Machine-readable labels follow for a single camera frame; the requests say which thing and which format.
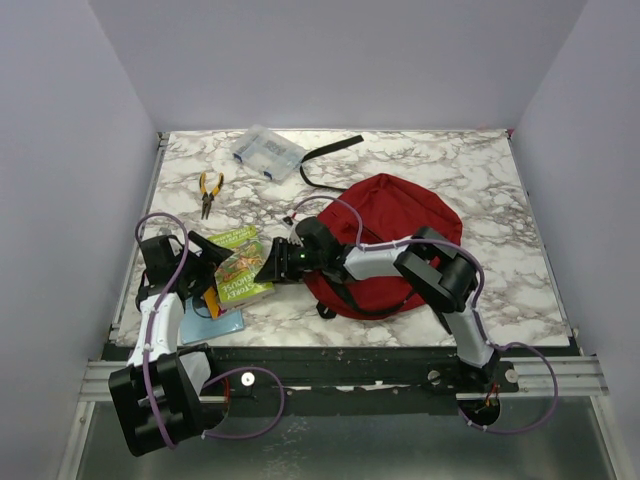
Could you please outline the orange yellow book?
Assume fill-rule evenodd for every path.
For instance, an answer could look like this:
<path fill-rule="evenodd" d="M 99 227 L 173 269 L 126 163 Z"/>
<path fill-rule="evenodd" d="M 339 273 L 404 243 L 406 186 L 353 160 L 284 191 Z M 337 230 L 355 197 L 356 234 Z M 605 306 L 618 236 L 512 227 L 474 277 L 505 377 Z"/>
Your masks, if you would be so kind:
<path fill-rule="evenodd" d="M 202 299 L 212 319 L 219 319 L 235 310 L 235 307 L 223 308 L 219 304 L 218 294 L 213 287 L 204 292 Z"/>

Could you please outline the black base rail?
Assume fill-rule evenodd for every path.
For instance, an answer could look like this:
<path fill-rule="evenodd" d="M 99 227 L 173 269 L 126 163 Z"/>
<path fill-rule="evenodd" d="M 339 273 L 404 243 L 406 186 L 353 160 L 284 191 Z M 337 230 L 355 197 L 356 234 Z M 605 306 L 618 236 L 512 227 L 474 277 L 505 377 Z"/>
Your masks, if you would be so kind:
<path fill-rule="evenodd" d="M 163 413 L 221 414 L 215 394 L 230 390 L 235 417 L 454 415 L 459 396 L 515 393 L 512 363 L 493 358 L 478 372 L 451 347 L 182 347 L 109 378 L 118 410 L 129 419 Z"/>

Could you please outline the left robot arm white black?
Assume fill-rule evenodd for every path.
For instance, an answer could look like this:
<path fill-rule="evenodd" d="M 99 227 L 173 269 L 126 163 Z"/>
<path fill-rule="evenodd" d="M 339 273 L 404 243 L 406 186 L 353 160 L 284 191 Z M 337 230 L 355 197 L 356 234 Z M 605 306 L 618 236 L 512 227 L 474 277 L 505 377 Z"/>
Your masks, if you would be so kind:
<path fill-rule="evenodd" d="M 138 340 L 124 368 L 110 374 L 109 392 L 129 451 L 140 457 L 204 430 L 199 394 L 214 393 L 220 368 L 204 344 L 180 347 L 180 324 L 190 299 L 215 285 L 214 273 L 232 255 L 194 231 L 143 240 L 145 262 L 136 305 Z"/>

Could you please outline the clear plastic organizer box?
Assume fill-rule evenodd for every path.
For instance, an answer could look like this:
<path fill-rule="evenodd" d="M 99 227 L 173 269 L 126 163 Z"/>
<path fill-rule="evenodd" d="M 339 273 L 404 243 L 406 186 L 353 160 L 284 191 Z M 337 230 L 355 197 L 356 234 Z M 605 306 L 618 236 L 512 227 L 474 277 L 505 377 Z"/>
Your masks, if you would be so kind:
<path fill-rule="evenodd" d="M 261 125 L 253 125 L 230 147 L 240 164 L 274 182 L 282 182 L 296 170 L 306 150 Z"/>

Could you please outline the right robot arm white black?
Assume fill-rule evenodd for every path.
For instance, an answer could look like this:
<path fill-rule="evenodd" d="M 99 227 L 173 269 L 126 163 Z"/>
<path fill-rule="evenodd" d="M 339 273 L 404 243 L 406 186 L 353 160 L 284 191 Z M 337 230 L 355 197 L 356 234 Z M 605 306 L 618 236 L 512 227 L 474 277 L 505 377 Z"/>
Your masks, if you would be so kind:
<path fill-rule="evenodd" d="M 458 387 L 480 392 L 496 380 L 500 355 L 475 307 L 484 284 L 481 268 L 432 228 L 386 243 L 342 243 L 317 218 L 307 218 L 289 238 L 274 239 L 254 280 L 304 282 L 310 290 L 325 285 L 327 293 L 316 297 L 323 318 L 383 319 L 421 298 L 454 337 Z"/>

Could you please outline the yellow black pliers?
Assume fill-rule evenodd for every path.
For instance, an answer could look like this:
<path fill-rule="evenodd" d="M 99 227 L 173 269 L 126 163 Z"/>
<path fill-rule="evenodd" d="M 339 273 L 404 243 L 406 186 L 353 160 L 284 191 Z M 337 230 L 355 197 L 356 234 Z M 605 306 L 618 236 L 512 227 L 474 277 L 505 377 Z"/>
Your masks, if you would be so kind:
<path fill-rule="evenodd" d="M 207 173 L 202 172 L 199 177 L 199 188 L 201 192 L 201 219 L 207 220 L 209 218 L 212 204 L 215 200 L 215 197 L 220 193 L 222 186 L 224 184 L 224 174 L 219 173 L 215 186 L 212 189 L 207 187 Z"/>

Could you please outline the light blue notebook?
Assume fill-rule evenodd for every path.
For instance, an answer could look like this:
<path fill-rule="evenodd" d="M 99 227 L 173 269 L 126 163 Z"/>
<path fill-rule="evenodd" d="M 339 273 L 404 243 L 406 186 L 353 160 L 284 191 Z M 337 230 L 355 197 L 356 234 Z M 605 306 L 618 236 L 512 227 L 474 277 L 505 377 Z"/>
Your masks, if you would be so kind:
<path fill-rule="evenodd" d="M 196 344 L 245 328 L 241 310 L 232 310 L 213 318 L 202 301 L 193 304 L 194 298 L 186 302 L 185 316 L 180 324 L 180 340 L 184 345 Z"/>

